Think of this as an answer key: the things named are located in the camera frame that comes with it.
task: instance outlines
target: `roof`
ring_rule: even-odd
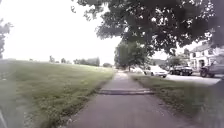
[[[211,44],[206,43],[206,44],[204,44],[204,45],[195,47],[195,48],[191,51],[191,53],[192,53],[192,52],[201,52],[201,51],[207,50],[207,49],[209,49],[209,48],[211,48]]]

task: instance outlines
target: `road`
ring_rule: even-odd
[[[207,85],[214,85],[218,81],[221,80],[221,77],[216,78],[202,78],[200,76],[177,76],[177,75],[168,75],[166,77],[168,80],[174,80],[174,81],[186,81],[186,82],[195,82],[195,83],[201,83],[201,84],[207,84]]]
[[[138,83],[117,73],[102,90],[139,90]],[[152,95],[97,95],[66,128],[196,128],[165,109]]]

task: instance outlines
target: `white car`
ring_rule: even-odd
[[[144,71],[139,67],[132,67],[130,70],[133,73],[144,74]]]
[[[161,76],[163,78],[166,78],[168,74],[166,70],[163,70],[159,66],[149,66],[144,72],[146,75]]]

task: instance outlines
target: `grass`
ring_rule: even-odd
[[[4,81],[4,91],[16,90],[15,95],[10,96],[27,103],[30,121],[41,128],[56,127],[63,123],[64,117],[81,109],[114,74],[109,68],[83,65],[22,61],[9,61],[5,65],[7,68],[4,72],[8,75],[7,81]]]
[[[207,86],[190,82],[177,82],[162,78],[131,75],[143,87],[150,88],[155,95],[171,106],[178,114],[193,118],[204,105],[209,95]]]

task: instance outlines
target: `street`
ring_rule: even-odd
[[[216,84],[218,81],[220,81],[221,76],[217,76],[215,78],[202,78],[198,76],[197,74],[193,74],[192,76],[168,75],[166,79],[174,80],[174,81],[186,81],[186,82],[195,82],[195,83],[213,85],[213,84]]]

